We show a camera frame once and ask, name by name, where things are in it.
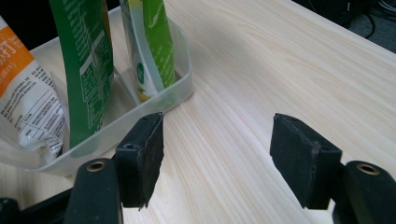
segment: clear plastic container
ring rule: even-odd
[[[0,162],[21,167],[27,171],[70,175],[85,161],[97,158],[114,148],[140,118],[155,112],[166,112],[191,95],[190,53],[187,46],[187,37],[180,27],[169,21],[174,43],[177,82],[146,102],[140,103],[138,98],[134,96],[134,73],[132,72],[130,57],[126,52],[119,7],[110,11],[109,19],[113,40],[114,64],[117,72],[101,131],[70,148],[63,155],[47,164],[37,164],[37,162],[31,160],[32,158],[28,154],[16,150],[0,150],[0,158],[2,158]],[[32,50],[32,53],[47,72],[55,74],[60,81],[65,83],[64,62],[58,38]],[[60,97],[61,95],[65,96],[65,87],[58,88],[58,91],[61,91]]]

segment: orange label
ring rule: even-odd
[[[12,79],[34,59],[9,26],[0,30],[0,97]]]

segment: green packaging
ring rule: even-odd
[[[49,0],[67,81],[70,147],[101,129],[114,65],[105,0]]]
[[[162,0],[120,0],[141,101],[175,83],[173,43]]]
[[[163,0],[145,0],[143,2],[143,22],[151,54],[157,64],[163,87],[175,83],[172,36],[169,31]]]

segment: snack package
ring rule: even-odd
[[[64,126],[51,77],[0,17],[1,141],[49,162],[62,154]]]
[[[70,147],[102,128],[114,64],[105,0],[49,0],[66,72]]]
[[[146,101],[175,83],[173,44],[162,0],[120,0],[122,21],[136,75]]]

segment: orange and white package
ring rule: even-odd
[[[48,162],[62,154],[64,126],[51,77],[0,17],[0,140]]]

